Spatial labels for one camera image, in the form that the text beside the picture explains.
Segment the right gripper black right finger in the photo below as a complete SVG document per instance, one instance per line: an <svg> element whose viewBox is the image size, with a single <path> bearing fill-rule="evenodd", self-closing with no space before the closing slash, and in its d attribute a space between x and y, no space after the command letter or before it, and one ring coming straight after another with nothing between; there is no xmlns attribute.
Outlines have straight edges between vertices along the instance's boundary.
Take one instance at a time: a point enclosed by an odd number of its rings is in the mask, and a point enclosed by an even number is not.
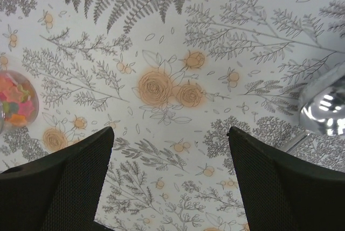
<svg viewBox="0 0 345 231"><path fill-rule="evenodd" d="M227 134L250 230L344 230L344 173Z"/></svg>

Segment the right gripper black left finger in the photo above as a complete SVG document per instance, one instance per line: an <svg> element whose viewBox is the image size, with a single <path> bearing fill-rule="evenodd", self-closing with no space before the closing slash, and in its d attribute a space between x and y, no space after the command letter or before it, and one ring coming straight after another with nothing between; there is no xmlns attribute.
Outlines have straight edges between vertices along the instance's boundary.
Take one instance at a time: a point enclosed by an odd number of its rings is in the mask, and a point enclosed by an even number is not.
<svg viewBox="0 0 345 231"><path fill-rule="evenodd" d="M111 127L1 173L1 230L94 230Z"/></svg>

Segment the silver metal scoop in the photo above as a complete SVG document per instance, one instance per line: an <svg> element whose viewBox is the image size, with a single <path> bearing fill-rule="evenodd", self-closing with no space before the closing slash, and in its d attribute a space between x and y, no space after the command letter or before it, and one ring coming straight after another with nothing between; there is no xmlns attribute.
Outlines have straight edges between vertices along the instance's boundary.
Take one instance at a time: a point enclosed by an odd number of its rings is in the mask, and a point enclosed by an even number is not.
<svg viewBox="0 0 345 231"><path fill-rule="evenodd" d="M311 134L344 135L344 64L311 81L300 93L303 131L280 149L292 153Z"/></svg>

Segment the floral patterned table mat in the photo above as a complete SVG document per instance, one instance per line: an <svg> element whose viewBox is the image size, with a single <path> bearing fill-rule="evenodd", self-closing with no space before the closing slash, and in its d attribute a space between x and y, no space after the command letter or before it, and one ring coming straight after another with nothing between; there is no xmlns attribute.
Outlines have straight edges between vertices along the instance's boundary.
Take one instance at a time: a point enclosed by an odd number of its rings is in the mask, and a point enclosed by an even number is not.
<svg viewBox="0 0 345 231"><path fill-rule="evenodd" d="M1 0L1 72L40 103L1 135L1 171L110 127L99 224L252 230L229 128L281 147L302 88L343 62L344 0Z"/></svg>

